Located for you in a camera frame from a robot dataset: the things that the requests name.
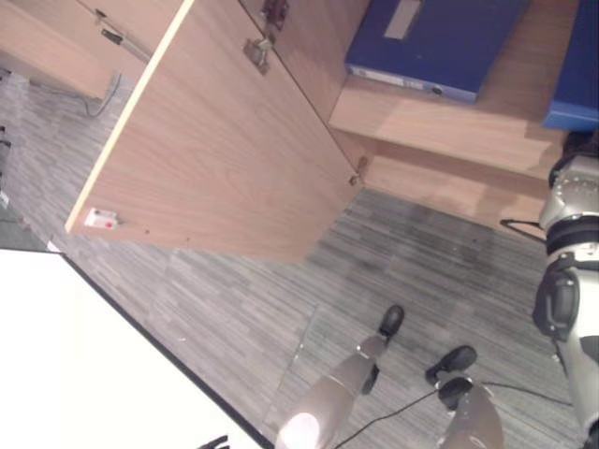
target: floor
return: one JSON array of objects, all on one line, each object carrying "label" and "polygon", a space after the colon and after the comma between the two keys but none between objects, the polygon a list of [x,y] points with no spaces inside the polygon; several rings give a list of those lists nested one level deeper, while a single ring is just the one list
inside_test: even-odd
[{"label": "floor", "polygon": [[[0,124],[13,142],[0,149],[2,188],[22,226],[66,252],[268,438],[393,303],[406,309],[404,325],[342,436],[429,391],[424,369],[463,343],[478,351],[476,379],[568,399],[529,316],[545,263],[532,242],[373,191],[298,266],[67,236],[66,217],[130,91],[123,80],[92,119],[78,98],[14,74],[0,82]],[[570,408],[493,392],[506,448],[579,447]],[[434,447],[449,420],[430,398],[346,447]]]}]

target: cabinet shelf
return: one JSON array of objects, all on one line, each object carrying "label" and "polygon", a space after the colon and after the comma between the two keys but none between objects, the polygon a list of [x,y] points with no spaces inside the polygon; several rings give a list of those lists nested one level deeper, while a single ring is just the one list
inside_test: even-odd
[{"label": "cabinet shelf", "polygon": [[475,105],[349,77],[329,124],[365,137],[545,179],[563,132],[543,128],[576,14],[532,0]]},{"label": "cabinet shelf", "polygon": [[537,220],[547,182],[421,150],[381,144],[366,186],[495,229],[503,218]]}]

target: black cable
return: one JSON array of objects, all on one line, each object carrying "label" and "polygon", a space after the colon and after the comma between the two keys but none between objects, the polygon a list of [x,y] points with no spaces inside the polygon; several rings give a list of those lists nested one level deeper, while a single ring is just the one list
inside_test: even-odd
[{"label": "black cable", "polygon": [[114,95],[116,94],[116,91],[119,89],[120,85],[121,85],[121,78],[123,77],[122,73],[119,73],[119,77],[116,80],[116,83],[114,84],[114,88],[112,89],[112,92],[110,92],[110,94],[106,97],[106,100],[104,101],[104,103],[102,104],[102,106],[100,107],[100,109],[92,114],[92,112],[90,112],[90,105],[87,103],[87,100],[79,95],[79,94],[72,94],[66,91],[57,91],[55,89],[51,89],[47,86],[41,85],[41,84],[34,84],[36,87],[41,88],[42,90],[49,92],[50,94],[56,94],[56,95],[64,95],[64,96],[68,96],[69,98],[77,98],[78,100],[80,100],[83,105],[85,106],[85,115],[87,115],[89,118],[91,119],[97,119],[100,114],[102,114],[102,112],[104,112],[104,109],[106,109],[106,106],[109,105],[110,101],[112,100],[112,98],[114,97]]},{"label": "black cable", "polygon": [[568,407],[572,407],[572,402],[568,402],[566,400],[561,400],[561,399],[555,399],[549,396],[545,396],[542,393],[537,393],[536,391],[533,390],[529,390],[527,388],[523,388],[521,386],[514,386],[514,385],[508,385],[508,384],[498,384],[496,382],[481,382],[483,385],[486,386],[496,386],[498,388],[508,388],[510,390],[516,390],[519,391],[520,393],[527,393],[529,395],[533,395],[533,396],[537,396],[538,398],[542,398],[544,400],[548,400],[549,402],[555,402],[556,404],[560,404],[560,405],[565,405]]},{"label": "black cable", "polygon": [[432,395],[434,395],[437,391],[431,391],[430,393],[427,393],[426,395],[410,402],[408,405],[406,405],[405,407],[401,407],[398,411],[390,413],[390,414],[386,414],[385,416],[380,416],[376,419],[373,419],[370,423],[366,424],[365,426],[361,427],[360,429],[358,429],[358,431],[356,433],[354,433],[353,435],[351,435],[350,437],[347,437],[345,440],[343,440],[342,442],[340,442],[339,444],[337,444],[333,449],[339,449],[341,446],[343,446],[344,444],[351,442],[353,439],[356,438],[357,435],[359,435],[360,433],[362,433],[364,430],[366,430],[368,427],[370,427],[371,425],[373,425],[374,423],[378,422],[378,421],[383,421],[384,419],[388,419],[388,418],[392,418],[393,416],[397,416],[398,414],[400,414],[401,412],[405,412],[406,410],[408,410],[410,407],[418,404],[420,401],[431,397]]},{"label": "black cable", "polygon": [[123,74],[119,73],[119,78],[117,78],[116,83],[114,84],[114,89],[112,89],[112,92],[110,93],[110,95],[106,97],[106,101],[104,102],[104,104],[100,107],[100,109],[95,114],[92,114],[90,112],[90,106],[87,104],[87,101],[85,100],[85,98],[77,95],[77,98],[83,102],[83,105],[85,105],[85,113],[87,114],[88,117],[90,117],[92,119],[97,119],[100,116],[100,114],[102,112],[104,112],[104,109],[106,109],[106,106],[109,105],[110,100],[112,100],[112,98],[114,97],[114,94],[116,94],[116,91],[119,89],[119,86],[121,85],[122,77],[123,77]]},{"label": "black cable", "polygon": [[[537,393],[536,391],[533,390],[529,390],[527,388],[523,388],[521,386],[514,386],[514,385],[508,385],[508,384],[499,384],[497,382],[481,382],[481,384],[483,385],[487,385],[487,386],[496,386],[498,388],[508,388],[511,390],[516,390],[519,391],[521,393],[527,393],[529,395],[533,395],[533,396],[537,396],[538,398],[541,399],[545,399],[548,400],[550,402],[555,402],[556,404],[560,404],[560,405],[566,405],[566,406],[572,406],[572,403],[570,402],[566,402],[565,400],[561,400],[561,399],[555,399],[555,398],[551,398],[549,396],[543,395],[541,393]],[[367,423],[366,425],[364,425],[363,427],[359,428],[354,434],[352,434],[351,436],[347,437],[345,440],[343,440],[342,442],[340,442],[339,444],[337,444],[333,449],[339,449],[340,447],[342,447],[343,445],[345,445],[348,442],[351,442],[352,440],[354,440],[360,433],[362,433],[364,430],[366,430],[368,427],[370,427],[372,424],[378,422],[378,421],[383,421],[385,419],[388,418],[392,418],[393,416],[397,416],[398,414],[405,412],[406,410],[408,410],[409,408],[411,408],[412,406],[418,404],[420,401],[434,395],[435,393],[437,393],[436,390],[431,391],[430,393],[427,393],[426,395],[410,402],[408,405],[406,405],[405,407],[401,407],[398,411],[390,413],[390,414],[386,414],[385,416],[380,416],[376,419],[373,419],[372,421],[370,421],[369,423]]]},{"label": "black cable", "polygon": [[505,218],[503,220],[500,220],[499,224],[503,227],[506,227],[506,228],[516,232],[517,234],[520,234],[521,236],[523,236],[527,239],[536,241],[537,243],[541,243],[543,245],[545,245],[545,243],[546,243],[546,241],[544,239],[541,239],[540,237],[537,237],[537,236],[531,234],[530,232],[523,231],[522,229],[518,229],[517,227],[514,226],[514,225],[527,225],[527,226],[532,226],[537,229],[543,230],[543,228],[541,227],[541,224],[539,224],[538,222],[527,222],[524,220],[515,220],[513,218]]}]

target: open cabinet door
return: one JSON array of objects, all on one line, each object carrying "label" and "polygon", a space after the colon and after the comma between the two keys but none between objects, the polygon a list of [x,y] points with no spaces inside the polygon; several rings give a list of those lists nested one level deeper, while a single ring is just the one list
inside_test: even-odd
[{"label": "open cabinet door", "polygon": [[[236,0],[184,0],[66,223],[69,232],[299,261],[360,189]],[[92,209],[117,214],[86,226]]]}]

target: door hinge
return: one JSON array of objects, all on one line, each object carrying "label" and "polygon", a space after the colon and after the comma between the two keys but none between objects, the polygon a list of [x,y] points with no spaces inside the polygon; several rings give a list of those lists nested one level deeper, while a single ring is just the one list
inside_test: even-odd
[{"label": "door hinge", "polygon": [[269,71],[268,53],[276,42],[277,34],[283,29],[288,12],[287,0],[266,0],[260,10],[260,15],[265,22],[262,30],[264,37],[247,39],[243,46],[243,53],[262,75]]},{"label": "door hinge", "polygon": [[349,179],[349,185],[356,185],[359,182],[364,182],[364,175],[366,174],[366,167],[368,166],[368,157],[362,156],[358,160],[358,166],[356,167],[356,173],[354,173]]},{"label": "door hinge", "polygon": [[99,9],[94,11],[95,25],[101,28],[100,34],[115,45],[123,47],[145,64],[152,58],[152,52],[143,47],[136,39],[112,23]]}]

